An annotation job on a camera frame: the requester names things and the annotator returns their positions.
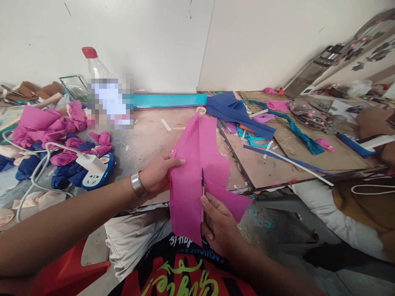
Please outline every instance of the wristwatch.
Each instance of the wristwatch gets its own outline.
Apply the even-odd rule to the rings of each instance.
[[[145,190],[143,184],[141,183],[139,173],[141,171],[134,172],[130,174],[130,181],[132,182],[133,189],[136,192],[136,195],[140,197],[144,197],[147,195],[147,191]]]

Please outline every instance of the concrete floor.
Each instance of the concrete floor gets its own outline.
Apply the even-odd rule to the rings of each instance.
[[[273,192],[269,195],[278,196],[279,193]],[[322,268],[315,268],[302,258],[281,252],[280,243],[302,243],[310,239],[310,233],[299,225],[295,213],[258,208],[255,203],[252,203],[250,210],[246,212],[239,224],[239,229],[248,242],[297,274],[315,282],[326,295],[395,295],[395,284],[393,283],[348,270],[334,273]],[[108,260],[109,250],[105,239],[104,227],[100,227],[89,236],[82,256],[82,265]],[[114,269],[110,268],[104,276],[80,293],[80,296],[105,296],[117,284],[118,280],[114,275]]]

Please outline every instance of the leg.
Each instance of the leg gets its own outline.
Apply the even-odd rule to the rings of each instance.
[[[113,218],[105,223],[105,228],[109,258],[120,281],[134,270],[156,242],[172,231],[168,209]]]

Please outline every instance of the fingernail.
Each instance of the fingernail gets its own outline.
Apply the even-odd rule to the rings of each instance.
[[[207,197],[205,195],[202,196],[202,202],[204,204],[207,204],[209,202],[209,200],[207,199]]]

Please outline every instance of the white pants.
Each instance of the white pants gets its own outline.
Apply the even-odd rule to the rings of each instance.
[[[340,211],[333,201],[332,189],[327,185],[314,180],[289,187],[330,230],[351,247],[377,259],[389,261],[377,231]]]
[[[104,227],[107,233],[106,245],[110,248],[109,259],[119,281],[135,269],[156,242],[172,231],[168,209],[112,218]]]

